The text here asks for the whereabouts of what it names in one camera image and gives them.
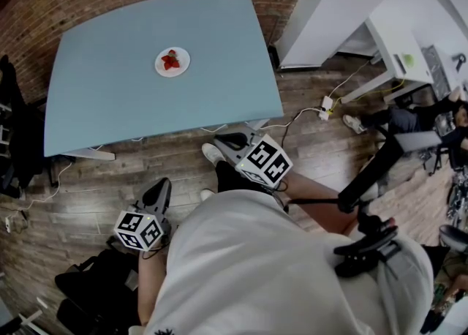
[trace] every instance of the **green object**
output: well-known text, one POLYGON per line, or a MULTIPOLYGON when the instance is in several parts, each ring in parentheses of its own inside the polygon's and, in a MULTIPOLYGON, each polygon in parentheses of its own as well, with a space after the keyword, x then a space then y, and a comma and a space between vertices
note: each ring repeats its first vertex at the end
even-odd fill
POLYGON ((415 66, 415 59, 411 54, 403 54, 403 62, 406 64, 409 68, 415 66))

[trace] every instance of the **black pants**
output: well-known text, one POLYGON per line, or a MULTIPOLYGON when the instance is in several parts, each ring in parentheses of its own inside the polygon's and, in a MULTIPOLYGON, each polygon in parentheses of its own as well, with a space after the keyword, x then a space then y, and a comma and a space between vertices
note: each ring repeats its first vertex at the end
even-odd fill
POLYGON ((234 189, 249 189, 251 191, 268 193, 260 184, 244 178, 226 161, 218 162, 216 174, 218 175, 218 193, 233 191, 234 189))
POLYGON ((365 128, 373 128, 388 123, 388 131, 392 135, 422 131, 417 114, 398 108, 389 108, 370 116, 361 116, 361 123, 365 128))

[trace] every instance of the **table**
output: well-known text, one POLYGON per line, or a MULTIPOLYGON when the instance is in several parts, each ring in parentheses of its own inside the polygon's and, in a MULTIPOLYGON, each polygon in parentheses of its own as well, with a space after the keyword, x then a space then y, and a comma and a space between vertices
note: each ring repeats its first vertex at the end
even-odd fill
POLYGON ((341 99, 341 103, 353 101, 394 78, 405 79, 405 82, 409 82, 407 87, 434 82, 410 27, 405 26, 404 22, 396 21, 394 16, 386 15, 384 9, 378 8, 367 19, 366 25, 379 49, 377 58, 383 59, 387 70, 347 94, 341 99), (404 64, 403 55, 405 54, 413 57, 412 67, 404 64))
POLYGON ((148 0, 91 19, 61 39, 48 94, 45 156, 115 159, 88 149, 198 127, 282 117, 251 0, 148 0), (156 73, 165 48, 188 70, 156 73))

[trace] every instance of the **white cable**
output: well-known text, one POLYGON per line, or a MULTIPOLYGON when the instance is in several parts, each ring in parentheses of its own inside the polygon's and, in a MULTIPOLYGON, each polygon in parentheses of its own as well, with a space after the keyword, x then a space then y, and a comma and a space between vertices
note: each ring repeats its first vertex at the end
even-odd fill
POLYGON ((364 66, 366 66, 367 64, 369 64, 370 60, 367 61, 365 64, 363 64, 361 67, 359 67, 355 72, 353 72, 349 77, 348 79, 346 79, 343 83, 337 85, 335 87, 335 89, 333 91, 331 91, 331 93, 328 95, 329 97, 331 97, 331 95, 334 93, 335 90, 337 90, 340 86, 342 86, 343 84, 345 84, 350 78, 352 78, 354 75, 356 75, 364 66))
POLYGON ((304 111, 308 111, 308 110, 317 111, 318 113, 321 112, 320 109, 316 109, 316 108, 306 108, 306 109, 302 109, 302 110, 300 111, 300 113, 298 114, 298 116, 296 116, 296 117, 295 117, 291 122, 289 122, 288 124, 273 124, 273 125, 271 125, 271 126, 261 127, 260 129, 268 129, 268 128, 273 128, 273 127, 288 127, 291 123, 293 123, 296 119, 298 119, 304 111))
POLYGON ((227 124, 223 124, 221 127, 216 128, 214 131, 211 131, 211 130, 206 129, 206 128, 200 128, 200 129, 202 129, 203 131, 206 131, 206 132, 215 133, 215 132, 218 132, 221 128, 225 128, 226 126, 227 126, 227 124))
POLYGON ((15 213, 14 216, 9 216, 9 217, 16 217, 16 214, 17 214, 19 211, 21 211, 21 210, 29 210, 29 209, 32 207, 32 205, 33 205, 34 203, 44 203, 44 202, 46 202, 47 200, 50 200, 50 199, 51 199, 53 196, 55 196, 57 193, 59 193, 59 190, 60 190, 60 175, 61 175, 67 168, 69 168, 71 165, 73 165, 73 162, 71 162, 71 163, 70 163, 68 166, 66 166, 60 173, 58 173, 58 176, 57 176, 58 187, 57 187, 57 190, 55 191, 55 193, 54 193, 53 195, 47 197, 45 200, 32 200, 32 201, 31 201, 31 204, 30 204, 27 208, 19 208, 19 209, 16 211, 16 213, 15 213))

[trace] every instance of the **wooden floor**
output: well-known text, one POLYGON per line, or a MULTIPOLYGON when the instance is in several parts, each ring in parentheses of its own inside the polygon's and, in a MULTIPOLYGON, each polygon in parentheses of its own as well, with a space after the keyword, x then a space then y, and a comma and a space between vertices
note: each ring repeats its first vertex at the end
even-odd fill
MULTIPOLYGON (((277 75, 286 116, 275 124, 288 122, 297 110, 320 105, 323 96, 353 73, 362 59, 334 58, 314 72, 277 75)), ((383 72, 367 66, 334 96, 343 96, 359 84, 383 72)), ((383 108, 380 94, 358 102, 339 105, 331 120, 318 119, 313 111, 304 113, 291 127, 284 147, 295 169, 329 187, 343 189, 356 175, 370 154, 375 152, 375 136, 355 135, 341 122, 343 113, 370 113, 383 108)), ((268 133, 281 140, 284 128, 268 133)), ((44 199, 53 191, 47 176, 35 178, 26 200, 0 197, 0 268, 6 274, 0 295, 16 313, 30 315, 38 308, 36 297, 49 305, 37 324, 52 334, 68 334, 55 319, 63 295, 53 279, 74 263, 81 263, 105 248, 114 222, 139 188, 167 176, 173 183, 168 217, 179 223, 200 202, 203 188, 216 189, 213 167, 200 150, 212 134, 193 130, 173 135, 146 138, 106 146, 116 153, 116 161, 79 159, 61 177, 60 192, 47 203, 35 203, 29 211, 30 225, 21 234, 8 234, 4 218, 32 199, 44 199)), ((57 172, 67 165, 61 162, 57 172)), ((405 159, 392 170, 392 186, 373 203, 373 209, 392 215, 417 240, 437 243, 437 228, 444 222, 445 196, 451 180, 447 165, 428 178, 416 159, 405 159)), ((307 230, 317 226, 300 210, 292 216, 307 230)))

